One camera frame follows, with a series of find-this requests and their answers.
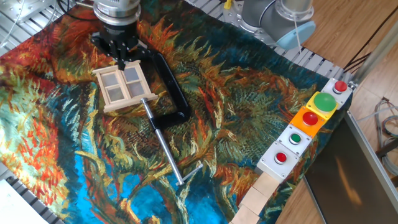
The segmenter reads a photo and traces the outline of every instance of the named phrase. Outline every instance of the green button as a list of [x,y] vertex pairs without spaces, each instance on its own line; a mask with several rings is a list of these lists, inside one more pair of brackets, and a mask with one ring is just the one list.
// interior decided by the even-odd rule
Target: green button
[[336,107],[335,98],[329,93],[319,93],[313,99],[315,106],[325,112],[331,112]]
[[300,142],[301,137],[298,134],[292,134],[291,136],[293,142]]

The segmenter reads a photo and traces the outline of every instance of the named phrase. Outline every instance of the light blue robot joint cap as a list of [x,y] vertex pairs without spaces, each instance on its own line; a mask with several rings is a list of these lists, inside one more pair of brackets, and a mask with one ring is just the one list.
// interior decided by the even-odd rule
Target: light blue robot joint cap
[[[315,31],[317,26],[313,21],[306,22],[301,26],[297,27],[298,37],[300,38],[300,44],[306,41]],[[290,50],[297,47],[297,33],[296,30],[292,30],[281,37],[277,42],[277,45],[282,47],[285,50]]]

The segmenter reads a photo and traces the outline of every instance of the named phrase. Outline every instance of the window pane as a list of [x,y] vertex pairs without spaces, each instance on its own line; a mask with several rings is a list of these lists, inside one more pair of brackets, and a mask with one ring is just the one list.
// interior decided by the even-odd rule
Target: window pane
[[116,79],[116,76],[114,74],[103,75],[102,81],[104,81],[104,86],[111,86],[118,84],[118,80]]
[[111,89],[111,90],[107,90],[107,91],[108,91],[109,97],[111,98],[111,101],[124,99],[122,90],[119,87]]
[[131,83],[127,86],[129,87],[131,97],[144,94],[144,89],[142,88],[141,82]]
[[126,81],[131,82],[134,80],[138,80],[138,73],[135,68],[126,68],[124,70],[124,75],[126,76]]

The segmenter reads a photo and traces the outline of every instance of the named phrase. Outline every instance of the metal rod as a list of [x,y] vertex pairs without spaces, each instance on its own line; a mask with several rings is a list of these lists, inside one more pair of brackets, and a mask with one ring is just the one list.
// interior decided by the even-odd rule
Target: metal rod
[[352,82],[359,85],[376,65],[390,52],[391,48],[398,42],[398,21],[394,24],[380,44],[373,50],[368,59],[355,73]]
[[200,168],[203,167],[203,164],[200,164],[198,167],[196,167],[191,173],[189,173],[188,175],[186,175],[182,180],[186,181],[190,176],[192,176],[194,173],[196,173],[198,170],[200,170]]
[[386,144],[384,147],[376,151],[376,155],[378,158],[385,156],[388,152],[396,149],[398,147],[398,139],[393,140],[389,144]]
[[[152,119],[154,117],[154,115],[152,114],[152,111],[150,110],[150,107],[149,107],[147,101],[148,101],[147,98],[142,98],[141,99],[141,103],[144,105],[144,108],[145,108],[145,111],[146,111],[146,113],[148,115],[148,118]],[[180,171],[178,170],[178,167],[177,167],[176,163],[174,162],[172,153],[170,152],[170,149],[169,149],[165,139],[163,138],[162,131],[160,129],[155,129],[155,133],[156,133],[157,138],[160,141],[160,144],[163,147],[164,152],[166,153],[166,156],[167,156],[167,159],[169,160],[170,165],[172,166],[172,170],[174,172],[174,175],[177,178],[178,185],[183,185],[184,181],[183,181],[183,179],[181,177]]]

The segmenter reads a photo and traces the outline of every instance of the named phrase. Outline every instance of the black cable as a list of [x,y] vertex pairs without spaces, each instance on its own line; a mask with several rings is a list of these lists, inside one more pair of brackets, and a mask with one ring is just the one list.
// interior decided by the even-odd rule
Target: black cable
[[366,61],[366,59],[367,58],[362,58],[359,62],[357,62],[356,64],[350,66],[350,68],[345,68],[344,71],[345,72],[350,71],[351,69],[353,69],[353,68],[357,67],[358,65],[361,65],[362,63],[364,63]]
[[379,32],[379,30],[384,26],[384,24],[391,18],[394,13],[398,10],[398,6],[387,16],[387,18],[380,24],[380,26],[374,31],[372,36],[366,41],[366,43],[361,47],[361,49],[356,53],[356,55],[347,63],[347,65],[344,67],[344,70],[348,68],[353,62],[353,60],[361,53],[361,51],[370,43],[370,41],[373,39],[373,37]]
[[358,71],[359,68],[360,68],[360,67],[355,68],[355,70],[353,70],[353,71],[351,72],[351,74],[353,74],[354,72]]
[[366,54],[365,56],[362,56],[362,57],[356,59],[355,61],[351,62],[351,64],[354,64],[355,62],[357,62],[357,61],[359,61],[359,60],[362,60],[362,59],[364,59],[364,58],[368,58],[369,55],[370,55],[371,53],[368,53],[368,54]]
[[57,2],[58,2],[58,6],[59,6],[60,9],[62,10],[62,12],[65,13],[66,15],[68,15],[68,16],[74,18],[74,19],[77,19],[77,20],[80,20],[80,21],[89,21],[89,22],[91,22],[91,21],[97,21],[97,20],[98,20],[98,19],[84,19],[84,18],[79,18],[79,17],[76,17],[76,16],[74,16],[74,15],[71,15],[71,14],[69,14],[69,12],[67,12],[67,11],[62,7],[62,5],[61,5],[61,0],[57,0]]

